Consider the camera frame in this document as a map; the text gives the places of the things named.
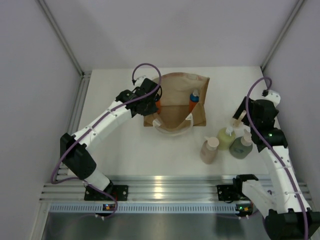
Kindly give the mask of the orange blue-capped bottle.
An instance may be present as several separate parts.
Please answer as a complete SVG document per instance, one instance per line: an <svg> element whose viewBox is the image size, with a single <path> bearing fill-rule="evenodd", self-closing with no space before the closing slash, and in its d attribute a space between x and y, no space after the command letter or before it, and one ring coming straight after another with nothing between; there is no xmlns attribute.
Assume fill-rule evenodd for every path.
<svg viewBox="0 0 320 240"><path fill-rule="evenodd" d="M189 113L193 111L193 109L195 108L198 102L199 102L199 91L195 89L189 96L189 106L188 106Z"/></svg>

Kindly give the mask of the pink pump bottle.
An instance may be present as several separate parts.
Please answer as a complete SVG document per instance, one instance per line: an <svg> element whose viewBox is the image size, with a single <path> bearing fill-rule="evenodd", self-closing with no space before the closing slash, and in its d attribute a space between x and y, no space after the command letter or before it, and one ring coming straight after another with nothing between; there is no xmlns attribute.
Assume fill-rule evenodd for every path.
<svg viewBox="0 0 320 240"><path fill-rule="evenodd" d="M205 137L205 141L200 150L200 158L203 163L212 164L217 152L220 142L217 137Z"/></svg>

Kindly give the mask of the dark green pump bottle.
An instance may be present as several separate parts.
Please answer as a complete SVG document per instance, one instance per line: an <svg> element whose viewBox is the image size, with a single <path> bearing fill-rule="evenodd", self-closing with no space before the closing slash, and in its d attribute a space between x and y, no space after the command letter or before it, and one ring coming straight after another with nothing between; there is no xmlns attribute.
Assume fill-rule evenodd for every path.
<svg viewBox="0 0 320 240"><path fill-rule="evenodd" d="M241 137L237 137L229 147L230 154L239 160L243 160L253 149L252 134L244 130Z"/></svg>

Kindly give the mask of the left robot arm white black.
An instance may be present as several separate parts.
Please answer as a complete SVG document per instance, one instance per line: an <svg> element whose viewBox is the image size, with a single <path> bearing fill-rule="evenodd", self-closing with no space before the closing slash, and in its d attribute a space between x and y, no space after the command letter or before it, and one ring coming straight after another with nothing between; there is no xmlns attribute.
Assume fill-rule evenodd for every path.
<svg viewBox="0 0 320 240"><path fill-rule="evenodd" d="M75 176L84 181L102 200L113 194L113 182L98 170L92 157L94 149L117 127L136 115L147 116L157 112L157 94L160 85L143 78L133 90L123 90L112 104L90 124L73 134L60 138L60 161Z"/></svg>

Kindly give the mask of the yellow-green pump bottle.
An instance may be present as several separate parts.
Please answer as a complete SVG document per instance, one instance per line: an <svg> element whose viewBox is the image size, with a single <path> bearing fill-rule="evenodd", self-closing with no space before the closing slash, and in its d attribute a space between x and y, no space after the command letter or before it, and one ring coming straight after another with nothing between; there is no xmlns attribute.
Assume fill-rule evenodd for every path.
<svg viewBox="0 0 320 240"><path fill-rule="evenodd" d="M219 140L217 148L221 151L228 150L236 138L234 128L232 126L221 128L218 131L217 138Z"/></svg>

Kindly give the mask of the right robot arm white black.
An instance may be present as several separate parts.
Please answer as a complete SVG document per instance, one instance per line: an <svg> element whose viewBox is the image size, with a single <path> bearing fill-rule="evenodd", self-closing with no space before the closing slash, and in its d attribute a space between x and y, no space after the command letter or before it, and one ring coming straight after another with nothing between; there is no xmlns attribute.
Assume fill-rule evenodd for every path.
<svg viewBox="0 0 320 240"><path fill-rule="evenodd" d="M284 132L275 127L281 97L264 90L262 98L245 96L233 115L250 128L251 140L262 157L273 186L270 193L253 174L234 178L233 194L248 198L261 213L271 240L308 240L320 227L320 213L313 211L297 181Z"/></svg>

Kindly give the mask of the burlap canvas tote bag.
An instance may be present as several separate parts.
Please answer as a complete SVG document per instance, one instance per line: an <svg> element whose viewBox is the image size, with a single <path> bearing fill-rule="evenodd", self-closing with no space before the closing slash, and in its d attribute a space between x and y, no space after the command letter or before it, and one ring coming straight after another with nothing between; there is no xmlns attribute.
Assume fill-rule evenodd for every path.
<svg viewBox="0 0 320 240"><path fill-rule="evenodd" d="M143 118L144 127L153 127L157 131L177 136L192 127L207 125L205 101L210 78L193 73L171 72L155 78L161 81L162 96L157 104L159 111ZM190 94L197 89L199 101L189 112Z"/></svg>

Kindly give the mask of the beige pump bottle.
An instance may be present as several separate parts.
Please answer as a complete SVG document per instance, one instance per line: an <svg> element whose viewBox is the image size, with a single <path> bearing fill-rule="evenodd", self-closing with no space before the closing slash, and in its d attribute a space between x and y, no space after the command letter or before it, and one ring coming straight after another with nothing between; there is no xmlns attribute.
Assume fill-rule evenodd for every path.
<svg viewBox="0 0 320 240"><path fill-rule="evenodd" d="M246 116L246 111L243 110L239 116L238 119L235 118L231 118L230 120L230 125L234 128L234 129L240 129L244 126L244 123L242 122L243 118Z"/></svg>

